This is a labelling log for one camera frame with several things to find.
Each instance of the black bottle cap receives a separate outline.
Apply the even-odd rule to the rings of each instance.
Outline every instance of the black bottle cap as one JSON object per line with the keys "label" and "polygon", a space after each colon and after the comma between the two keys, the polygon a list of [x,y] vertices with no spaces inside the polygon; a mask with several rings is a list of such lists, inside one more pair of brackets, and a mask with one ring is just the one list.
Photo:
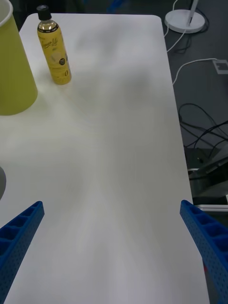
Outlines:
{"label": "black bottle cap", "polygon": [[37,6],[38,17],[41,21],[50,20],[51,14],[47,5]]}

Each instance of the lamp base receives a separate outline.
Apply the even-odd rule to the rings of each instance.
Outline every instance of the lamp base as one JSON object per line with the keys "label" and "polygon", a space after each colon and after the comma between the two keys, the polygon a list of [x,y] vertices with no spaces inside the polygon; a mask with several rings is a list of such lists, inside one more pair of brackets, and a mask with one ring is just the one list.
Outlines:
{"label": "lamp base", "polygon": [[169,24],[169,28],[178,33],[186,34],[197,33],[204,27],[205,20],[202,15],[194,12],[192,21],[189,26],[187,26],[187,21],[190,11],[188,9],[177,9],[172,10],[165,16],[165,25]]}

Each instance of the yellow bottle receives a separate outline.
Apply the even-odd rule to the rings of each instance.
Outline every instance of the yellow bottle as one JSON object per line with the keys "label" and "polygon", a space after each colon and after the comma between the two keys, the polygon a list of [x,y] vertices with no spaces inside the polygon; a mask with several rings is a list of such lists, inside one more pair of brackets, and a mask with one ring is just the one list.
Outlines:
{"label": "yellow bottle", "polygon": [[71,80],[71,73],[61,29],[55,21],[51,20],[47,5],[38,6],[37,11],[41,20],[37,33],[51,76],[56,84],[67,84]]}

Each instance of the blue plastic part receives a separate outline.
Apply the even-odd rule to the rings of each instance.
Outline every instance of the blue plastic part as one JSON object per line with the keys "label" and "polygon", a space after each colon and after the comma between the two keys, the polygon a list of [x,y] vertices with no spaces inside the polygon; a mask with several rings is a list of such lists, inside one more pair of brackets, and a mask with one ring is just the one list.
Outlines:
{"label": "blue plastic part", "polygon": [[6,299],[43,216],[43,203],[37,201],[0,229],[0,304]]}
{"label": "blue plastic part", "polygon": [[186,200],[180,215],[211,275],[221,304],[228,304],[228,229]]}

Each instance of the white desk lamp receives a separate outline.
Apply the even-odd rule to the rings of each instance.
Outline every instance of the white desk lamp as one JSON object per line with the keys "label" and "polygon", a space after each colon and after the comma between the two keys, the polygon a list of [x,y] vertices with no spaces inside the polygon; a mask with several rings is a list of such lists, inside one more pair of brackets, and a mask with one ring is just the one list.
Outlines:
{"label": "white desk lamp", "polygon": [[165,16],[165,25],[178,33],[192,34],[202,30],[204,17],[195,12],[199,0],[194,0],[189,9],[176,9]]}

